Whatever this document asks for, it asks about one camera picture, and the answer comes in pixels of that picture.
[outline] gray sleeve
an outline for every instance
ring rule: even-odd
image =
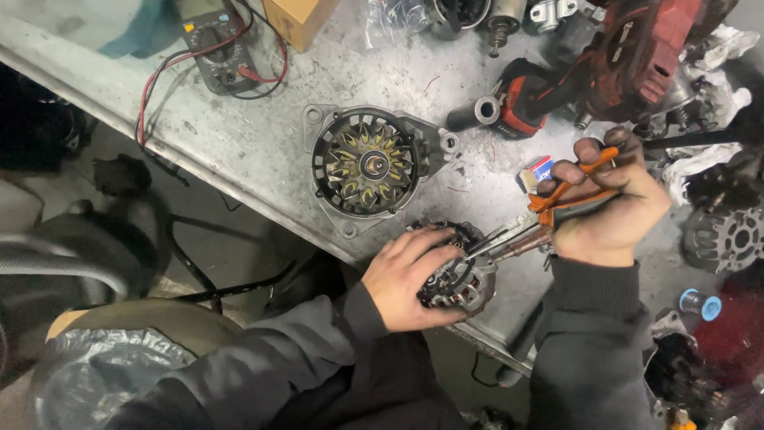
[[[185,430],[184,422],[195,422],[194,428],[263,428],[293,396],[352,365],[358,347],[385,334],[374,302],[359,283],[334,304],[321,296],[257,322],[233,344],[169,373],[151,393],[123,406],[107,428]],[[142,419],[131,409],[161,418]],[[172,419],[173,414],[180,416]],[[200,427],[200,422],[208,424]]]
[[[552,268],[528,429],[655,428],[643,382],[648,317],[639,303],[639,264],[609,269],[555,259]]]

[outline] multimeter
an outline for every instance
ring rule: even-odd
[[[183,23],[183,40],[190,49],[219,44],[236,34],[239,27],[234,5],[224,0],[179,0],[177,2]],[[249,91],[258,82],[243,77],[240,66],[254,69],[242,37],[224,47],[194,58],[202,72],[202,79],[210,91],[218,95]]]

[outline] sleeve cuff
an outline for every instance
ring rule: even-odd
[[[619,320],[638,315],[639,262],[631,267],[601,267],[557,256],[553,299],[558,309],[604,314]]]
[[[358,340],[368,341],[389,334],[374,300],[361,282],[337,300],[335,309]]]

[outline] metal workbench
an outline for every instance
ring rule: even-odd
[[[290,50],[285,84],[267,99],[210,93],[192,61],[167,71],[147,111],[155,121],[150,148],[338,258],[362,265],[421,217],[469,221],[490,232],[526,210],[527,197],[516,180],[521,167],[540,155],[571,158],[577,138],[604,134],[603,124],[579,132],[557,113],[524,142],[504,141],[486,129],[461,133],[457,156],[422,185],[402,213],[356,239],[342,239],[310,192],[305,105],[377,105],[443,125],[450,109],[487,94],[509,60],[541,62],[544,41],[516,34],[497,60],[487,56],[475,33],[453,42],[416,34],[396,47],[366,50],[359,8],[360,2],[344,0],[306,54]],[[263,42],[254,43],[254,57],[280,70],[279,56],[264,47],[273,46],[272,37],[262,26],[259,32]],[[163,58],[110,60],[9,17],[0,26],[0,45],[4,63],[126,135],[144,84]],[[177,41],[162,54],[181,49],[185,45]],[[673,305],[686,288],[706,292],[717,284],[717,276],[686,266],[678,254],[678,223],[687,215],[686,209],[672,211],[638,247],[642,298],[653,311]],[[502,262],[494,300],[455,329],[517,366],[504,348],[552,280],[542,269],[544,258],[534,251]]]

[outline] dirty hand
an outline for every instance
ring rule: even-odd
[[[404,233],[389,241],[374,258],[361,282],[390,332],[415,331],[463,321],[467,315],[458,309],[425,308],[416,293],[438,267],[464,251],[456,246],[431,249],[454,236],[454,229],[435,226]]]
[[[629,267],[634,264],[634,247],[669,210],[671,201],[645,170],[642,145],[631,131],[616,127],[604,140],[609,146],[626,143],[615,159],[615,168],[602,166],[586,178],[571,161],[559,161],[552,166],[552,176],[574,185],[559,203],[594,195],[602,188],[619,189],[622,194],[596,213],[563,223],[555,232],[553,244],[557,255],[566,259]],[[573,152],[581,163],[594,163],[600,156],[599,141],[583,138],[575,143]],[[537,191],[550,194],[555,186],[552,180],[542,181]]]

